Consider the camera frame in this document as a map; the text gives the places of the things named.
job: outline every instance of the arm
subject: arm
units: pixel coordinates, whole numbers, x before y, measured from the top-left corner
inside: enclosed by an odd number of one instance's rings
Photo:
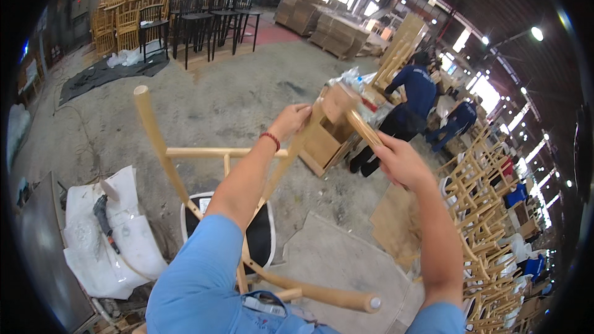
[[[268,132],[281,142],[303,128],[311,114],[307,104],[286,107],[272,123]],[[249,154],[237,164],[214,192],[206,216],[221,214],[234,221],[245,234],[262,197],[276,143],[261,137]]]
[[[392,79],[392,82],[390,83],[390,85],[385,87],[384,95],[389,96],[396,90],[397,87],[399,87],[400,85],[403,85],[405,83],[406,79],[408,78],[409,73],[411,72],[411,69],[412,69],[412,66],[410,66],[410,65],[403,67],[402,70],[400,70],[400,72],[398,72],[396,77],[394,77]]]
[[[419,202],[421,242],[420,268],[427,307],[436,302],[462,306],[462,248],[454,222],[447,213],[433,174],[408,143],[378,135],[385,147],[374,147],[381,169],[395,184],[412,190]]]

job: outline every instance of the chair seat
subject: chair seat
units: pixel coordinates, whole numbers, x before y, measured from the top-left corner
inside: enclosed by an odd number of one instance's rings
[[[256,16],[261,15],[262,12],[260,11],[250,11],[249,9],[234,9],[237,13],[241,13],[242,15],[249,15],[249,16]]]
[[[160,20],[157,20],[157,21],[152,21],[150,24],[142,25],[142,26],[140,26],[140,28],[141,29],[150,29],[150,28],[153,28],[153,27],[156,27],[156,26],[161,26],[161,25],[167,24],[167,23],[169,23],[169,20],[160,19]]]
[[[198,20],[204,18],[213,17],[210,13],[192,13],[190,15],[183,15],[182,18],[185,20]]]
[[[211,13],[217,16],[237,16],[239,14],[236,11],[212,11]]]

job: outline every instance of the shirt sleeve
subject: shirt sleeve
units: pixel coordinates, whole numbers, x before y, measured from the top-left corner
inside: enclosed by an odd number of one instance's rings
[[[462,334],[464,313],[456,305],[437,302],[417,314],[406,334]]]
[[[233,290],[242,244],[243,234],[232,220],[218,214],[205,216],[155,288],[179,293]]]
[[[397,87],[403,85],[411,72],[412,66],[408,65],[402,68],[396,75],[389,86],[385,87],[385,94],[392,94]]]

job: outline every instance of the plastic wrap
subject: plastic wrap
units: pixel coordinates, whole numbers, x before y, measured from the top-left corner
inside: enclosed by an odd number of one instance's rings
[[[99,184],[71,187],[66,202],[66,263],[91,297],[127,299],[136,286],[159,278],[167,268],[149,222],[138,211],[135,170],[126,167],[106,181],[119,202],[108,199],[106,216],[121,254],[109,245],[93,206]]]

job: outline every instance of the wooden panel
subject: wooden panel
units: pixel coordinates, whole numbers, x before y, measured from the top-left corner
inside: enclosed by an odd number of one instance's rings
[[[304,151],[322,168],[328,164],[339,148],[340,143],[319,124],[303,146]]]

